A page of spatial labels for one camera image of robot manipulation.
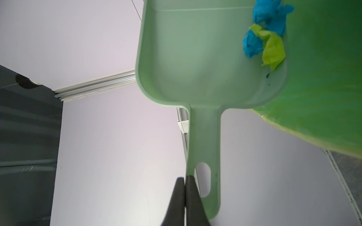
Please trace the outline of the green trash bin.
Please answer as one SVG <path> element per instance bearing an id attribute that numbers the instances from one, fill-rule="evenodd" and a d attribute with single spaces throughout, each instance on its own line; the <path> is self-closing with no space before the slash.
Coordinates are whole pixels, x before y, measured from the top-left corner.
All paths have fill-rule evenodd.
<path id="1" fill-rule="evenodd" d="M 362 156 L 362 3 L 289 1 L 289 80 L 254 112 L 311 144 Z"/>

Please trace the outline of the mint green dustpan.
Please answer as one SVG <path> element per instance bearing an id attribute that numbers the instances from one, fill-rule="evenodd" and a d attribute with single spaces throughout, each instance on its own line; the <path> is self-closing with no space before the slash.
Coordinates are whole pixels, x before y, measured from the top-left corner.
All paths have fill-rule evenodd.
<path id="1" fill-rule="evenodd" d="M 284 60 L 276 70 L 248 58 L 242 41 L 251 26 L 254 1 L 145 1 L 135 68 L 144 95 L 189 113 L 187 175 L 199 163 L 211 170 L 202 198 L 209 220 L 221 206 L 221 115 L 253 109 L 286 86 Z"/>

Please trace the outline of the aluminium frame profiles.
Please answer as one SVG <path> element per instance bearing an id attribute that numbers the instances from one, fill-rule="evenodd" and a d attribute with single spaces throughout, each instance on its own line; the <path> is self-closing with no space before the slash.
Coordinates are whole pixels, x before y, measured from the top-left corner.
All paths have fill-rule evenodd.
<path id="1" fill-rule="evenodd" d="M 58 89 L 55 91 L 55 98 L 58 98 L 63 102 L 68 102 L 133 85 L 135 83 L 135 71 L 133 70 Z"/>

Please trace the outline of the small white mesh basket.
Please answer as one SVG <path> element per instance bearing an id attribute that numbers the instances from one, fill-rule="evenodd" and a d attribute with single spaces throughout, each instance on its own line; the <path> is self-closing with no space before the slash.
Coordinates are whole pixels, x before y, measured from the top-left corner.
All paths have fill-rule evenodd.
<path id="1" fill-rule="evenodd" d="M 185 108 L 176 108 L 178 125 L 183 134 L 189 132 L 189 113 Z"/>

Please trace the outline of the blue green scraps front left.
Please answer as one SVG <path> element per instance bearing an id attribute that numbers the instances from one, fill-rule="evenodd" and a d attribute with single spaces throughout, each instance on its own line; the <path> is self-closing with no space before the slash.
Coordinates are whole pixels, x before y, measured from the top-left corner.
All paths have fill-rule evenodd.
<path id="1" fill-rule="evenodd" d="M 253 24 L 243 39 L 243 50 L 248 58 L 262 53 L 262 66 L 271 71 L 286 58 L 283 35 L 286 32 L 287 15 L 294 11 L 292 5 L 282 1 L 256 1 L 253 8 Z"/>

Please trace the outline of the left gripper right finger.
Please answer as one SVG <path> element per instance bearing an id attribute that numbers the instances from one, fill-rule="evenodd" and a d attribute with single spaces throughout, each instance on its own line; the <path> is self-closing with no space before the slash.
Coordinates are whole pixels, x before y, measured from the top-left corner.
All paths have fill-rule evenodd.
<path id="1" fill-rule="evenodd" d="M 186 177 L 186 225 L 187 226 L 211 226 L 207 219 L 198 187 L 193 176 Z"/>

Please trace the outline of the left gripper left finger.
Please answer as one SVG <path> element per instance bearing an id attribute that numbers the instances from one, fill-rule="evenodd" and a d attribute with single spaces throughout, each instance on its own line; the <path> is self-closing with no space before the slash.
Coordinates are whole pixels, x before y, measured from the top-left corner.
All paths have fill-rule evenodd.
<path id="1" fill-rule="evenodd" d="M 168 209 L 161 226 L 184 226 L 185 195 L 184 178 L 179 177 L 175 182 Z"/>

